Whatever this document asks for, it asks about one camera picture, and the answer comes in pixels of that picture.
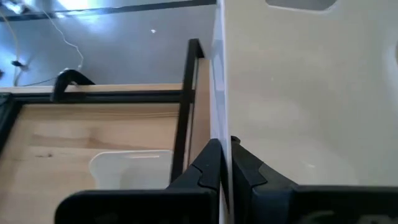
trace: white cup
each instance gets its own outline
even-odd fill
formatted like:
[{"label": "white cup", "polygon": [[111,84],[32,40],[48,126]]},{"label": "white cup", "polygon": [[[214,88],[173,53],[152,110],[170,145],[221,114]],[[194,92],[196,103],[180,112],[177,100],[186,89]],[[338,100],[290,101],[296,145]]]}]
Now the white cup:
[{"label": "white cup", "polygon": [[102,152],[90,161],[97,189],[164,189],[169,185],[173,151]]}]

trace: floor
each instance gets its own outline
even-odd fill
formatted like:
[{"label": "floor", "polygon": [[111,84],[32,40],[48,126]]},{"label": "floor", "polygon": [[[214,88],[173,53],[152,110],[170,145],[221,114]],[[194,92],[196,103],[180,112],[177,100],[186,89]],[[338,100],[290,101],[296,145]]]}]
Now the floor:
[{"label": "floor", "polygon": [[[20,61],[27,65],[18,71],[18,86],[56,77],[64,68],[76,69],[81,60],[41,9],[52,12],[66,39],[79,46],[81,72],[96,84],[180,83],[189,39],[199,38],[210,54],[215,0],[27,2],[34,11],[24,16],[0,7],[16,33]],[[3,19],[0,34],[0,86],[12,86],[16,47]]]}]

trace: wooden board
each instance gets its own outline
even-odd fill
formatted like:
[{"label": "wooden board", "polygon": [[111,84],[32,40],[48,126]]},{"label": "wooden board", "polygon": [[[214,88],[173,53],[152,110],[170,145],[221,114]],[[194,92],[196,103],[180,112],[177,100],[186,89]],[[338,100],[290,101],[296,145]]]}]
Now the wooden board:
[{"label": "wooden board", "polygon": [[0,223],[53,223],[104,151],[174,147],[178,104],[26,105],[0,158]]},{"label": "wooden board", "polygon": [[[139,90],[181,90],[181,84],[145,84],[145,85],[69,85],[66,92],[95,91],[139,91]],[[2,87],[0,93],[50,93],[53,86]]]}]

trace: black metal frame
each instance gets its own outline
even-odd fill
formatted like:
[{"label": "black metal frame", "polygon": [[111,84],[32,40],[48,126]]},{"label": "black metal frame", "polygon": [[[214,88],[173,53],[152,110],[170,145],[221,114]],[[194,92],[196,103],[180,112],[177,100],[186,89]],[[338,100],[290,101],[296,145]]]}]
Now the black metal frame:
[{"label": "black metal frame", "polygon": [[187,130],[189,124],[190,109],[195,110],[195,105],[191,108],[191,102],[195,100],[195,90],[192,85],[196,83],[195,64],[199,58],[204,58],[202,48],[198,39],[191,39],[188,43],[187,59],[185,61],[185,73],[183,81],[183,95],[180,103],[180,116],[178,117],[178,128],[175,135],[175,147],[173,154],[171,181],[174,181],[183,172],[183,161],[185,155]]},{"label": "black metal frame", "polygon": [[1,93],[0,94],[0,152],[18,117],[21,108],[28,104],[75,103],[180,103],[181,90],[112,91],[52,93]]}]

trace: cable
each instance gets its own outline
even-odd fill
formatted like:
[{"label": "cable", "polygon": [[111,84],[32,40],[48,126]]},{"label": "cable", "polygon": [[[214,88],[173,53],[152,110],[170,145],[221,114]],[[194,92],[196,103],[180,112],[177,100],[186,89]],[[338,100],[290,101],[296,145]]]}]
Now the cable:
[{"label": "cable", "polygon": [[42,11],[43,11],[43,13],[50,19],[50,22],[54,25],[54,27],[59,31],[59,33],[62,35],[62,39],[63,39],[63,41],[67,44],[67,45],[69,45],[69,46],[71,46],[71,47],[74,47],[75,49],[76,49],[76,51],[79,53],[79,55],[80,55],[80,57],[81,57],[81,60],[80,60],[80,64],[79,64],[79,66],[77,66],[77,70],[78,71],[80,71],[80,69],[83,67],[83,62],[84,62],[84,57],[83,57],[83,55],[81,54],[81,52],[80,52],[80,50],[79,50],[79,47],[78,46],[76,46],[76,45],[74,45],[74,44],[71,44],[71,43],[69,43],[67,40],[66,40],[66,38],[65,38],[65,35],[63,34],[63,32],[57,27],[57,25],[55,25],[55,23],[54,23],[54,21],[51,19],[51,17],[42,9]]},{"label": "cable", "polygon": [[[83,56],[83,54],[80,52],[79,47],[76,46],[76,45],[74,45],[74,44],[71,44],[69,41],[67,41],[66,38],[65,38],[65,35],[64,35],[63,32],[57,27],[57,25],[54,23],[54,21],[52,20],[52,18],[51,18],[43,9],[42,9],[42,11],[43,11],[43,13],[48,17],[48,19],[50,20],[50,22],[53,24],[54,28],[57,29],[57,30],[59,31],[59,33],[61,33],[61,36],[62,36],[63,41],[64,41],[67,45],[69,45],[69,46],[75,48],[76,51],[79,53],[81,60],[80,60],[80,64],[77,66],[77,70],[80,71],[81,68],[83,67],[84,56]],[[0,11],[0,16],[1,16],[1,17],[4,19],[4,21],[6,22],[8,28],[9,28],[11,34],[12,34],[12,37],[14,38],[15,48],[16,48],[16,61],[15,61],[15,62],[20,63],[20,62],[19,62],[20,48],[19,48],[19,43],[18,43],[17,35],[15,35],[14,30],[12,29],[12,27],[11,27],[9,21],[7,20],[7,17],[6,17],[1,11]],[[17,67],[18,67],[18,66],[15,66],[15,69],[14,69],[14,80],[13,80],[13,83],[12,83],[14,86],[17,86],[17,80],[18,80]],[[38,85],[38,84],[45,83],[45,82],[48,82],[48,81],[50,81],[50,80],[56,79],[57,77],[58,77],[58,76],[49,78],[49,79],[44,80],[44,81],[40,81],[40,82],[36,82],[36,83],[31,83],[31,84],[27,84],[27,85],[22,85],[22,86]]]},{"label": "cable", "polygon": [[[15,35],[14,30],[12,29],[10,22],[8,21],[8,19],[6,18],[6,16],[2,13],[2,11],[0,10],[0,16],[4,19],[4,22],[6,22],[8,29],[10,30],[10,33],[12,34],[12,37],[14,38],[14,42],[15,42],[15,51],[16,51],[16,61],[19,62],[19,56],[20,56],[20,50],[19,50],[19,43],[18,43],[18,38],[17,35]],[[12,82],[12,84],[14,86],[17,85],[17,67],[15,66],[14,69],[14,80]]]}]

